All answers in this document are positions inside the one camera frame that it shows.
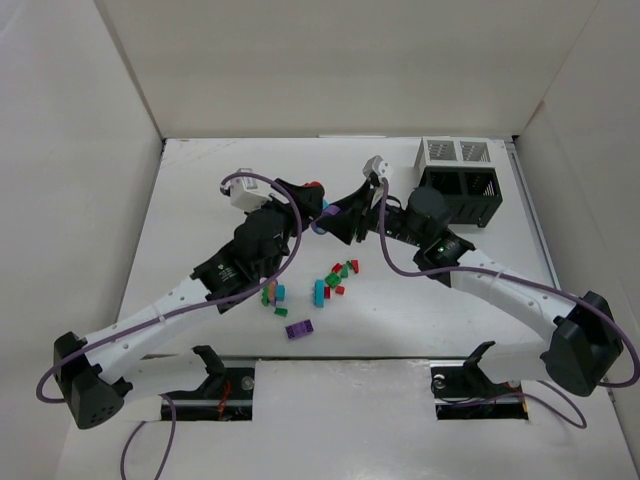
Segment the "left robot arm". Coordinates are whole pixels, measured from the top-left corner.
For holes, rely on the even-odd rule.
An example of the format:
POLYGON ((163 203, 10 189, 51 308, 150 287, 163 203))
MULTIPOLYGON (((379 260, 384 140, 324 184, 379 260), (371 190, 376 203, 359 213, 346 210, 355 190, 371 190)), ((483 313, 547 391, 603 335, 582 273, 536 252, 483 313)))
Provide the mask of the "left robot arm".
POLYGON ((321 184, 276 179, 270 184, 276 193, 268 195, 258 191, 259 178, 239 171, 224 180, 223 194, 245 219, 227 244, 175 288, 108 328, 84 337, 68 332, 55 341, 51 375, 77 428, 95 428, 141 398, 221 392, 227 368, 211 346, 196 345, 184 356, 150 355, 275 281, 291 263, 302 233, 321 215, 321 184))

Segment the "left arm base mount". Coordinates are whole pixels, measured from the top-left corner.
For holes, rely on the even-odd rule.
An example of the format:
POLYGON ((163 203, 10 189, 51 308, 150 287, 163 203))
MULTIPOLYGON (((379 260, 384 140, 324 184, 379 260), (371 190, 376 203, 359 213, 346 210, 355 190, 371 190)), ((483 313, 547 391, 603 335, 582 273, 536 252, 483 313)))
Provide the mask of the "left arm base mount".
POLYGON ((193 348, 203 367, 194 387, 169 391, 176 420, 181 422, 246 422, 253 417, 256 360, 220 357, 210 346, 193 348))

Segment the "purple rounded flower lego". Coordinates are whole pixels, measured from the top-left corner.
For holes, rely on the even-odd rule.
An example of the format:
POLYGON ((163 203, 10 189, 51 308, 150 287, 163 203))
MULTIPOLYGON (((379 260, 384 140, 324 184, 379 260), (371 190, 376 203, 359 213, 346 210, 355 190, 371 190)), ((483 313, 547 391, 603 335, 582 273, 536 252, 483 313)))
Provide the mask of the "purple rounded flower lego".
POLYGON ((325 235, 327 230, 325 223, 328 218, 331 218, 340 212, 340 208, 333 204, 327 204, 324 206, 321 214, 318 218, 311 222, 310 228, 317 235, 325 235))

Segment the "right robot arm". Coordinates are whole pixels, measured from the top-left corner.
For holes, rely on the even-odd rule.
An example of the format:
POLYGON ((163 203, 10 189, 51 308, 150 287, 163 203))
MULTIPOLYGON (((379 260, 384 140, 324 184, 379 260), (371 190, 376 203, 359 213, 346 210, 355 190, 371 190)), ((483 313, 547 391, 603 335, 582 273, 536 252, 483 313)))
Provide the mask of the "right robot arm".
POLYGON ((368 180, 330 205, 317 224, 346 244, 375 232, 382 242, 415 246, 418 275, 487 302, 537 336, 519 345, 482 343, 458 370, 471 385, 487 390, 506 382, 551 380, 573 395, 592 394, 624 350, 603 297, 594 292, 573 297, 517 279, 450 230, 450 209, 429 186, 415 188, 404 207, 388 205, 387 194, 386 180, 368 180))

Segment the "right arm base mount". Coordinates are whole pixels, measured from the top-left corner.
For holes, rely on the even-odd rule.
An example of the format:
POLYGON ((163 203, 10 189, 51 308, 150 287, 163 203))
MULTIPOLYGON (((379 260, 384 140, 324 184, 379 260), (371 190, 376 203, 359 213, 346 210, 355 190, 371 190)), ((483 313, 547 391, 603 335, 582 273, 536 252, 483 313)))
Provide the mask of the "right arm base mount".
POLYGON ((480 344, 464 360, 430 364, 430 390, 438 420, 528 420, 521 387, 495 384, 479 368, 494 341, 480 344))

